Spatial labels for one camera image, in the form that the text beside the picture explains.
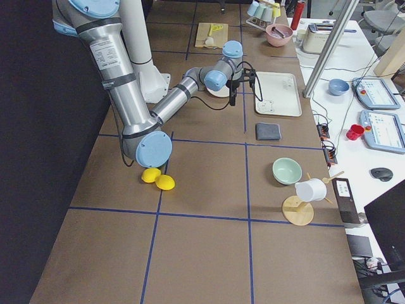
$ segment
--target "black mouse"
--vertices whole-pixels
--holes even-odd
[[[388,182],[394,175],[390,169],[387,168],[374,168],[370,170],[370,173],[376,179],[382,182]]]

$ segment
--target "gray sponge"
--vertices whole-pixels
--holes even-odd
[[[281,140],[280,126],[275,123],[257,123],[256,139],[258,141],[279,141]]]

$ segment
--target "pink bowl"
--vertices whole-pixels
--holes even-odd
[[[272,31],[273,27],[283,33],[285,38],[281,38],[277,32]],[[283,46],[291,40],[291,37],[292,29],[284,24],[275,23],[266,27],[266,39],[272,46]]]

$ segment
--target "yellow lemon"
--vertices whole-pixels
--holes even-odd
[[[157,187],[162,190],[172,190],[175,187],[175,180],[169,176],[162,174],[155,181]]]
[[[148,168],[142,173],[142,180],[144,182],[154,182],[161,175],[158,168]]]

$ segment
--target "white table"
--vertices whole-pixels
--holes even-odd
[[[324,20],[301,19],[298,30],[306,29],[309,23],[322,21]],[[357,22],[353,20],[349,21],[346,28],[357,30],[357,32],[343,34],[339,45],[326,65],[326,69],[344,68],[359,70],[373,63],[373,67],[375,67],[377,65],[377,62],[375,62],[377,57]],[[307,83],[319,55],[304,53],[301,49],[297,49],[297,54],[304,81]],[[373,67],[368,70],[367,75],[375,75]],[[358,72],[325,70],[321,78],[327,80],[340,78],[351,81],[353,78],[363,76],[364,71],[365,69]],[[392,89],[392,92],[397,93],[397,89],[390,77],[384,77],[385,81]],[[396,98],[401,108],[395,110],[394,113],[399,115],[402,123],[405,123],[405,103],[400,96],[396,96]],[[332,119],[329,123],[330,140],[335,145],[339,143],[337,151],[338,164],[331,167],[330,176],[340,171],[345,172],[341,177],[349,179],[357,211],[364,212],[364,206],[405,179],[405,155],[370,149],[363,140],[350,141],[346,138],[348,128],[352,124],[358,123],[359,113],[365,109],[356,98],[353,99],[352,90],[349,90],[343,96],[332,96],[328,93],[328,81],[319,80],[315,87],[313,98],[311,98],[311,107],[317,113],[325,115],[325,110],[314,101],[317,101],[327,109],[328,117]],[[319,121],[320,123],[325,122],[323,118],[319,118]],[[377,167],[391,169],[394,177],[388,182],[374,179],[369,171]],[[359,228],[346,229],[346,233],[368,237],[373,255],[385,259],[368,224]]]

